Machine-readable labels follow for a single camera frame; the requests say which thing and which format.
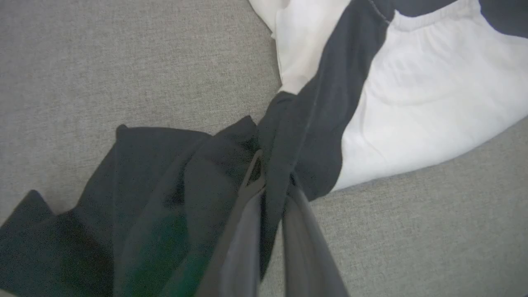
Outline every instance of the seam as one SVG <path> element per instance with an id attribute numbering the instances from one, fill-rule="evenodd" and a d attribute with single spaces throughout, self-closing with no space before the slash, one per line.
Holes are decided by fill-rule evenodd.
<path id="1" fill-rule="evenodd" d="M 390 22 L 389 20 L 381 13 L 381 11 L 378 9 L 378 7 L 376 6 L 376 4 L 374 3 L 373 0 L 369 0 L 372 8 L 374 8 L 374 11 L 376 11 L 376 13 L 388 24 L 390 25 Z"/>

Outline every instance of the black fabric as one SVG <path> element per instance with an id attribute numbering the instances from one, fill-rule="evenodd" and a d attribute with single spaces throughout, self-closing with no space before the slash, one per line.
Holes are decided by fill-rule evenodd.
<path id="1" fill-rule="evenodd" d="M 266 191 L 261 159 L 262 152 L 258 151 L 247 169 L 195 297 L 258 295 L 260 214 Z"/>
<path id="2" fill-rule="evenodd" d="M 392 7 L 406 16 L 420 16 L 428 14 L 445 7 L 456 0 L 372 0 L 377 6 L 386 6 L 391 3 Z"/>
<path id="3" fill-rule="evenodd" d="M 0 288 L 41 297 L 192 296 L 258 149 L 267 183 L 263 277 L 290 176 L 309 200 L 337 180 L 341 137 L 391 11 L 352 1 L 316 76 L 298 95 L 279 93 L 258 126 L 246 117 L 214 136 L 119 127 L 74 209 L 55 216 L 32 191 L 0 229 Z"/>
<path id="4" fill-rule="evenodd" d="M 480 0 L 480 11 L 498 32 L 528 38 L 528 1 Z"/>

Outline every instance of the white fabric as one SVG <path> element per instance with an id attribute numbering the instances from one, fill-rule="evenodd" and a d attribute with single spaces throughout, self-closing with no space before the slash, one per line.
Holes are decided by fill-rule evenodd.
<path id="1" fill-rule="evenodd" d="M 315 74 L 347 4 L 333 1 L 341 6 L 291 0 L 276 13 L 282 90 L 296 94 Z M 478 0 L 418 17 L 395 12 L 343 134 L 333 190 L 450 160 L 526 115 L 528 40 L 494 30 Z"/>
<path id="2" fill-rule="evenodd" d="M 277 46 L 282 87 L 297 94 L 314 77 L 323 47 L 350 0 L 249 0 Z"/>

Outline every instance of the clothing pile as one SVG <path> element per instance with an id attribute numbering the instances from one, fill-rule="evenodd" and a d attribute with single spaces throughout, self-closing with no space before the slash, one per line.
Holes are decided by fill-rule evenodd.
<path id="1" fill-rule="evenodd" d="M 264 118 L 245 117 L 216 135 L 117 128 L 75 208 L 54 215 L 30 191 L 1 227 L 0 289 L 200 294 L 218 282 L 207 276 L 225 260 L 221 239 L 243 182 L 263 179 L 265 192 L 261 185 L 249 195 L 258 194 L 249 200 L 260 214 L 250 250 L 262 277 L 289 201 L 306 214 L 304 200 L 450 160 L 528 115 L 524 1 L 250 3 L 276 41 L 282 81 Z M 227 291 L 209 294 L 236 295 Z"/>

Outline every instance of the gray upholstery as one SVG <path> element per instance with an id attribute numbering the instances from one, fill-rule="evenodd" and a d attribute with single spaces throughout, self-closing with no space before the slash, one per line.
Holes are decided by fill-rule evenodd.
<path id="1" fill-rule="evenodd" d="M 214 133 L 258 120 L 278 87 L 247 0 L 0 0 L 0 222 L 29 189 L 73 207 L 119 124 Z M 524 120 L 312 203 L 351 295 L 527 294 L 527 156 Z M 282 296 L 281 248 L 261 296 Z"/>

